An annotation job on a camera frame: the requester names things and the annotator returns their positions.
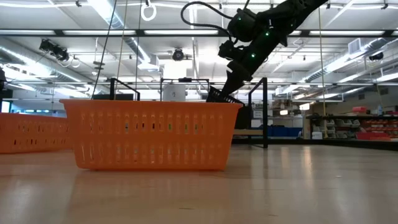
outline orange basket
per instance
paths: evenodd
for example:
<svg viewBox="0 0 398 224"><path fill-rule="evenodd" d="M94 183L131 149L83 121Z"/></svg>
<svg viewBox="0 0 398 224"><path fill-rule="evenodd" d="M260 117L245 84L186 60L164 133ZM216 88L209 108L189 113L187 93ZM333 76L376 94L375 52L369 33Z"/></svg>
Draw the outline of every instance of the orange basket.
<svg viewBox="0 0 398 224"><path fill-rule="evenodd" d="M61 100L85 169L223 170L239 104Z"/></svg>
<svg viewBox="0 0 398 224"><path fill-rule="evenodd" d="M70 149L66 118L0 113L0 154Z"/></svg>

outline air vent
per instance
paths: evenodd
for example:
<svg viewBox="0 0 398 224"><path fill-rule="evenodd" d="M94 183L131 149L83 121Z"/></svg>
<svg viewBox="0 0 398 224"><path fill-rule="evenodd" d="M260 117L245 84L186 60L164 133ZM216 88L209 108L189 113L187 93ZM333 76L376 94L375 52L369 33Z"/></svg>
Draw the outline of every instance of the air vent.
<svg viewBox="0 0 398 224"><path fill-rule="evenodd" d="M387 95L388 94L388 88L384 88L380 90L380 95Z"/></svg>
<svg viewBox="0 0 398 224"><path fill-rule="evenodd" d="M360 38L355 39L354 41L352 41L348 44L348 53L350 55L353 55L360 51L361 51L361 39Z"/></svg>

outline wooden floor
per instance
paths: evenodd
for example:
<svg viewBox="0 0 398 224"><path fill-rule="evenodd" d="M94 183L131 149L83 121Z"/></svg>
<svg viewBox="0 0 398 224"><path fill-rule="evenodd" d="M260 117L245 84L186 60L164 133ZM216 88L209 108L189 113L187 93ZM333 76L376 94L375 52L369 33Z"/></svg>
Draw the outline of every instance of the wooden floor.
<svg viewBox="0 0 398 224"><path fill-rule="evenodd" d="M224 172L94 172L0 155L1 224L398 223L398 153L232 148Z"/></svg>

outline ceiling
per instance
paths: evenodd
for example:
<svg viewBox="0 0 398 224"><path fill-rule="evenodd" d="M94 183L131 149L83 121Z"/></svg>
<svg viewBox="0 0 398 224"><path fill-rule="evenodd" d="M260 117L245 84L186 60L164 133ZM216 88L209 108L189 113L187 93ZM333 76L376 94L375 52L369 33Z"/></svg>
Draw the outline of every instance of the ceiling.
<svg viewBox="0 0 398 224"><path fill-rule="evenodd" d="M85 0L80 1L82 7L74 6L75 0L35 0L35 1L0 1L0 29L107 29L108 24L98 14L98 12ZM188 1L156 1L157 14L151 21L144 21L140 16L140 1L128 0L131 4L127 7L126 28L128 29L189 29L190 26L184 24L180 18L181 7ZM222 0L205 2L218 7L222 3L223 13L233 16L238 7L243 7L243 0ZM282 1L274 0L273 4ZM18 7L7 7L1 3L16 4ZM116 12L123 17L126 12L125 0L118 0L119 6ZM384 1L379 0L337 0L330 1L331 8L326 5L320 8L320 20L318 11L314 11L299 29L322 30L395 30L398 27L396 13L398 12L398 0L388 1L389 7L380 9ZM260 12L270 7L270 1L252 0L248 8L254 12ZM226 27L228 20L222 19L219 15L209 9L198 7L192 10L193 19L197 23L216 24ZM151 9L146 9L146 15L151 14ZM186 10L185 17L189 17L189 11ZM39 56L43 52L39 50L41 37L0 37L12 43L17 44L21 49L27 49ZM348 44L356 38L311 38L289 37L288 47L278 46L269 56L268 61L264 63L254 74L254 82L258 82L262 77L267 77L269 82L299 82L307 77L312 71L321 67L321 60L324 66L330 61L337 60L348 51ZM89 80L95 80L97 76L93 75L96 66L93 61L99 61L106 39L98 38L98 49L96 52L95 37L51 37L50 40L62 47L68 49L70 55L74 55L76 60L70 64L71 60L62 63L64 67L69 65L67 72L73 72ZM227 60L217 56L218 47L226 41L226 37L196 37L194 41L191 37L137 37L136 41L148 54L158 56L160 66L171 62L170 51L175 48L183 49L187 55L193 55L193 46L196 50L196 59L198 74L195 76L191 57L184 60L178 66L187 67L187 76L192 78L209 78L213 82L224 82L226 80ZM345 77L357 74L371 67L378 66L396 58L396 43L387 45L381 49L384 53L384 59L370 61L368 57L356 58L353 63L339 67L333 70L327 77L327 82L339 82ZM128 77L126 80L132 82L136 78L139 82L158 82L160 80L159 72L137 69L137 57L135 53L127 46L121 38L110 37L106 44L105 56L103 62L104 70L101 71L99 80L105 80L111 77ZM38 63L50 61L47 66L57 69L60 65L50 55L44 55L45 59L40 59ZM67 79L55 81L72 81ZM365 83L370 82L369 74L350 80L352 82ZM138 89L155 90L157 86L138 85ZM291 95L302 93L317 93L318 87L298 87L289 92Z"/></svg>

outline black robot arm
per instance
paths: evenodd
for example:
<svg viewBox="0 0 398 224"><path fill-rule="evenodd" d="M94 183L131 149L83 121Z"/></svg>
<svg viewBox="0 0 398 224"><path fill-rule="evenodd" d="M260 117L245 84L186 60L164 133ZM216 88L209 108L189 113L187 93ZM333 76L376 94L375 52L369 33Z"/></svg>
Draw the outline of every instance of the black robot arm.
<svg viewBox="0 0 398 224"><path fill-rule="evenodd" d="M235 47L227 40L218 55L227 58L227 81L222 90L230 94L252 80L254 72L267 60L278 44L287 46L287 36L327 0L287 0L277 7L257 14L249 9L238 9L228 24L228 32L246 47Z"/></svg>

